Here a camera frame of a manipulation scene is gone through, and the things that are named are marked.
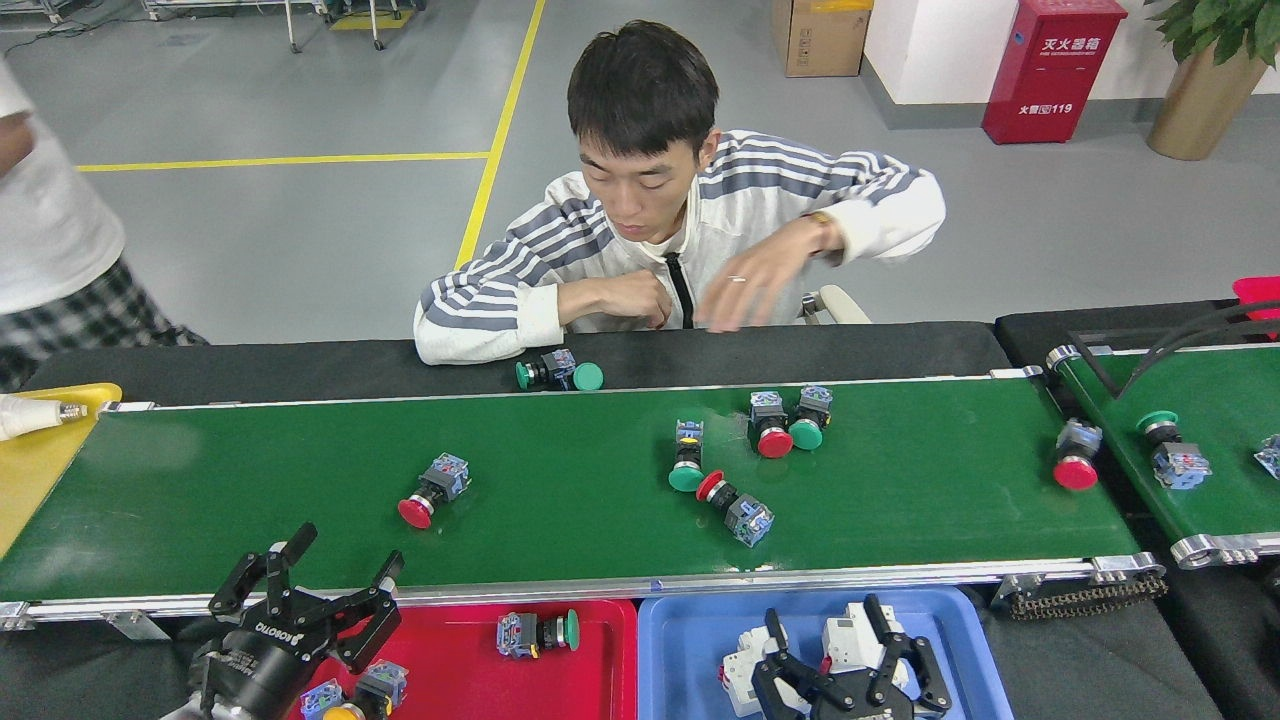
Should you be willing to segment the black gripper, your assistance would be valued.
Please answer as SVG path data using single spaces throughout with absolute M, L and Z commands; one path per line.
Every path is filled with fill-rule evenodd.
M 283 719 L 324 656 L 364 673 L 401 624 L 393 592 L 404 566 L 389 553 L 371 585 L 334 600 L 292 600 L 291 569 L 317 537 L 305 521 L 266 553 L 246 553 L 212 594 L 214 616 L 238 612 L 219 641 L 206 644 L 189 669 L 189 710 L 197 719 Z M 266 601 L 244 607 L 265 580 Z
M 867 674 L 868 682 L 829 683 L 826 673 L 790 652 L 778 614 L 765 610 L 767 635 L 776 648 L 765 650 L 751 671 L 765 719 L 914 719 L 915 714 L 947 714 L 954 707 L 929 641 L 895 632 L 876 594 L 865 597 L 865 615 L 884 651 L 879 666 Z M 902 659 L 914 671 L 919 689 L 915 698 L 893 684 Z M 781 693 L 783 685 L 799 694 L 808 710 L 788 705 Z

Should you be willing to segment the seated person's left hand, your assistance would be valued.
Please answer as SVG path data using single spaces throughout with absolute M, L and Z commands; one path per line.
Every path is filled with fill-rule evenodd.
M 823 250 L 824 231 L 804 219 L 790 222 L 724 264 L 707 287 L 695 323 L 713 333 L 764 324 L 782 290 Z

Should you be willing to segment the seated person's right hand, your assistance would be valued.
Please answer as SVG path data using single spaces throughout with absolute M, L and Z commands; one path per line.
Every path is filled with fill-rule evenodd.
M 641 319 L 649 329 L 660 329 L 669 320 L 673 301 L 650 270 L 602 279 L 600 311 L 611 316 Z

